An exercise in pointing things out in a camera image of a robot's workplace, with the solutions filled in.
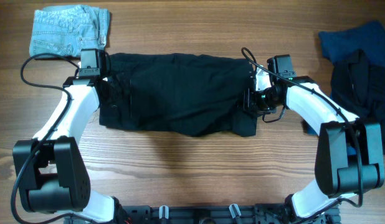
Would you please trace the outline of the black shorts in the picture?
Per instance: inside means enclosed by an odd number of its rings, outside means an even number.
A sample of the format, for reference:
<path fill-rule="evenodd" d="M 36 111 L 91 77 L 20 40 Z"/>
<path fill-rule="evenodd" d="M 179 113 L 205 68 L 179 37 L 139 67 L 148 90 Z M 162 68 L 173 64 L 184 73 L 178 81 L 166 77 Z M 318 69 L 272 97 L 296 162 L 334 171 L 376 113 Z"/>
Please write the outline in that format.
<path fill-rule="evenodd" d="M 124 103 L 100 106 L 102 126 L 188 136 L 221 131 L 242 137 L 256 134 L 257 116 L 241 108 L 254 71 L 245 59 L 124 53 L 109 58 L 108 78 L 122 82 Z"/>

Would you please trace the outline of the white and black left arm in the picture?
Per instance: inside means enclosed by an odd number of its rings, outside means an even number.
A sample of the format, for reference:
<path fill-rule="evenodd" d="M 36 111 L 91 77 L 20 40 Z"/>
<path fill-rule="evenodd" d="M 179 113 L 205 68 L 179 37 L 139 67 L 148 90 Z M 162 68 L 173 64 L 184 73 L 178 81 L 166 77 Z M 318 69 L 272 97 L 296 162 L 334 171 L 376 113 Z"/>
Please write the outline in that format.
<path fill-rule="evenodd" d="M 62 98 L 45 126 L 30 140 L 18 141 L 12 150 L 16 180 L 11 192 L 11 212 L 25 221 L 16 200 L 29 213 L 53 214 L 48 223 L 130 223 L 118 199 L 92 190 L 78 143 L 100 106 L 100 80 L 110 72 L 107 52 L 81 51 L 75 74 L 59 87 Z"/>

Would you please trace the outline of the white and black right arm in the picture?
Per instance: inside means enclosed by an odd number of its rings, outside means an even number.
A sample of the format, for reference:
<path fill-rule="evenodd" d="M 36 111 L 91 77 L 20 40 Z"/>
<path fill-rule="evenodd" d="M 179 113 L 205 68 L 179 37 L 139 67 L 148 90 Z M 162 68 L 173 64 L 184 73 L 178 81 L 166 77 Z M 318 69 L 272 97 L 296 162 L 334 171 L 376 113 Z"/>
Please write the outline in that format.
<path fill-rule="evenodd" d="M 342 202 L 361 207 L 364 193 L 385 180 L 380 125 L 345 110 L 311 78 L 296 76 L 289 55 L 269 59 L 264 68 L 247 48 L 242 54 L 255 69 L 244 97 L 251 110 L 262 116 L 278 106 L 292 110 L 318 135 L 315 179 L 286 198 L 283 222 L 309 222 Z"/>

